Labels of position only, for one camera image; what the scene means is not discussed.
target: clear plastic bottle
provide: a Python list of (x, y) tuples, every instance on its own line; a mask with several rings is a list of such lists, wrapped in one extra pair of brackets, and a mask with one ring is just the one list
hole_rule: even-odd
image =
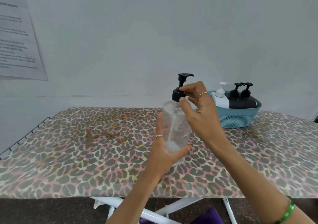
[[(162, 129), (166, 148), (170, 152), (176, 152), (189, 143), (191, 127), (185, 118), (185, 113), (180, 107), (179, 99), (185, 97), (186, 93), (179, 90), (183, 86), (187, 77), (194, 76), (190, 73), (178, 74), (179, 87), (173, 90), (172, 101), (166, 102), (162, 106)], [(174, 166), (185, 161), (183, 157)]]

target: silver ring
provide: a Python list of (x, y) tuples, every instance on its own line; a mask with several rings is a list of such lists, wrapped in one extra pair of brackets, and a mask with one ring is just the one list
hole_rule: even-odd
[(204, 92), (204, 93), (201, 93), (201, 94), (199, 94), (199, 97), (201, 97), (203, 94), (205, 94), (205, 93), (208, 93), (208, 92)]

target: leopard print ironing board cover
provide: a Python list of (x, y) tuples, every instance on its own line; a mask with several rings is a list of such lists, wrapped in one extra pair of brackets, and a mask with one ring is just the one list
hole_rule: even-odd
[[(70, 108), (0, 161), (0, 198), (125, 197), (149, 156), (160, 109)], [(318, 197), (318, 124), (260, 111), (251, 126), (225, 129), (238, 152), (294, 198)], [(243, 197), (194, 134), (186, 161), (152, 197)]]

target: blue basket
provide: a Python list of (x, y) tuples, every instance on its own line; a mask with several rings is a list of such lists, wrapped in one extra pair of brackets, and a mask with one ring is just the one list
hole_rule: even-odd
[(217, 106), (217, 113), (222, 128), (242, 128), (249, 126), (262, 106), (260, 101), (255, 100), (257, 101), (257, 107), (253, 109), (225, 109)]

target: beaded bracelet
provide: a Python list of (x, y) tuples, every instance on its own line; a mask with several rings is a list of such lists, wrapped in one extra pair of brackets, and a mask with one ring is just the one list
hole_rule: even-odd
[(292, 201), (292, 198), (290, 196), (287, 196), (287, 197), (290, 200), (290, 204), (289, 204), (288, 210), (286, 211), (286, 213), (281, 218), (279, 218), (277, 221), (275, 221), (275, 222), (273, 222), (271, 224), (280, 224), (280, 223), (286, 221), (290, 217), (290, 215), (292, 214), (292, 211), (294, 210), (294, 202)]

